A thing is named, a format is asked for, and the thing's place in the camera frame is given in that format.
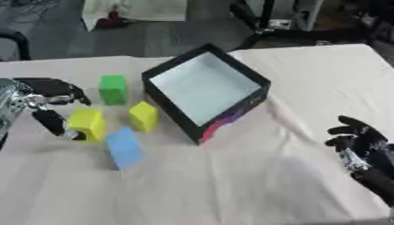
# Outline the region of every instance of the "robotic hand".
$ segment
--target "robotic hand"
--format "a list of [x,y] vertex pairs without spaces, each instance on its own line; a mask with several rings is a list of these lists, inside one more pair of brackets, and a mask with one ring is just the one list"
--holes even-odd
[[394,207],[394,145],[359,120],[339,116],[345,124],[328,130],[337,135],[325,144],[335,147],[350,176]]
[[52,134],[74,141],[86,139],[82,132],[69,129],[66,120],[48,105],[66,105],[78,100],[85,105],[91,101],[74,84],[52,78],[0,78],[0,149],[8,130],[25,110],[33,110],[33,117]]

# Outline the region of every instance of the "black box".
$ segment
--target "black box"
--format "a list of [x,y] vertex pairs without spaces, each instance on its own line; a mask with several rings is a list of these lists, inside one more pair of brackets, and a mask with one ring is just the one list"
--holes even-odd
[[142,73],[145,91],[200,144],[266,99],[271,82],[207,44]]

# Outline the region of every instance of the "light blue cube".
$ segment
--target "light blue cube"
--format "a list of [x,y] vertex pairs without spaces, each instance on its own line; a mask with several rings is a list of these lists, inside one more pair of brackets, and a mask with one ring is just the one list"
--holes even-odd
[[142,149],[130,127],[124,127],[106,137],[106,146],[119,170],[142,159]]

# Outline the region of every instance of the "foam block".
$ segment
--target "foam block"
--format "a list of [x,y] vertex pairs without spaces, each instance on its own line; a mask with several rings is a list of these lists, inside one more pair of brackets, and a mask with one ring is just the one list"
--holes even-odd
[[128,100],[128,84],[124,76],[102,76],[99,91],[106,105],[125,105]]
[[76,109],[67,121],[68,127],[86,134],[87,142],[99,142],[105,135],[105,122],[100,111]]
[[126,169],[142,158],[142,149],[130,127],[124,127],[108,135],[106,146],[119,170]]
[[129,113],[132,126],[139,131],[148,133],[157,125],[157,109],[146,102],[140,102]]

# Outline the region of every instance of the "gray floor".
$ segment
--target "gray floor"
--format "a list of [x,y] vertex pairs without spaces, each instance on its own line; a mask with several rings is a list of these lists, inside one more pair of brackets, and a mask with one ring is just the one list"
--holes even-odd
[[[32,23],[15,22],[20,18],[15,19],[12,12],[4,13],[7,15],[3,16],[3,26],[20,30],[29,37],[34,59],[171,56],[207,42],[231,50],[251,31],[230,15],[230,2],[189,0],[186,22],[139,22],[126,28],[88,33],[80,18],[83,0],[62,0],[59,6],[43,13],[40,21],[34,21],[36,15],[23,18]],[[1,48],[7,54],[11,51]]]

